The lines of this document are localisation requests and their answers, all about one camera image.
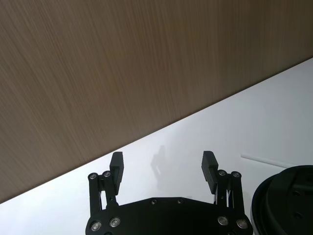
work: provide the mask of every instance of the wood grain panel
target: wood grain panel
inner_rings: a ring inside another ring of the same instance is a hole
[[[310,0],[0,0],[0,201],[313,56]]]

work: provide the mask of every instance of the screw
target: screw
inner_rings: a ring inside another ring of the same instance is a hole
[[[241,229],[247,229],[248,228],[248,223],[246,222],[245,219],[238,219],[236,221],[236,224],[238,225],[239,228]]]
[[[224,171],[224,170],[219,170],[219,175],[222,175],[222,176],[226,175],[226,171]]]
[[[117,227],[121,223],[121,220],[117,217],[114,217],[110,220],[110,226],[112,228]]]
[[[217,218],[217,221],[220,225],[226,226],[228,225],[228,219],[225,216],[220,216]]]
[[[91,231],[98,231],[101,228],[101,223],[100,222],[94,222],[91,225]]]
[[[237,172],[237,171],[234,171],[234,172],[232,173],[232,175],[233,175],[234,177],[236,177],[236,178],[239,178],[239,177],[241,176],[241,174],[240,174],[239,172]]]
[[[109,171],[104,172],[104,177],[109,177],[111,173]]]
[[[97,175],[96,175],[96,174],[92,174],[92,175],[89,176],[89,178],[90,178],[91,180],[93,180],[93,179],[97,178]]]

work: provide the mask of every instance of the white table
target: white table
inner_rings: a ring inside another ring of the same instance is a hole
[[[125,169],[118,203],[172,196],[212,203],[201,171],[204,150],[214,152],[221,169],[241,172],[247,215],[257,186],[283,168],[241,155],[312,165],[313,59],[119,149]],[[111,156],[0,204],[0,233],[84,235],[87,176],[109,169]]]

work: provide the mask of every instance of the wooden surface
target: wooden surface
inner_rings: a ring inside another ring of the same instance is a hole
[[[0,201],[312,57],[312,9],[1,0]]]

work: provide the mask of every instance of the black round object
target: black round object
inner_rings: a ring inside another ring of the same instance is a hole
[[[263,181],[252,199],[251,220],[256,235],[312,235],[313,165]]]

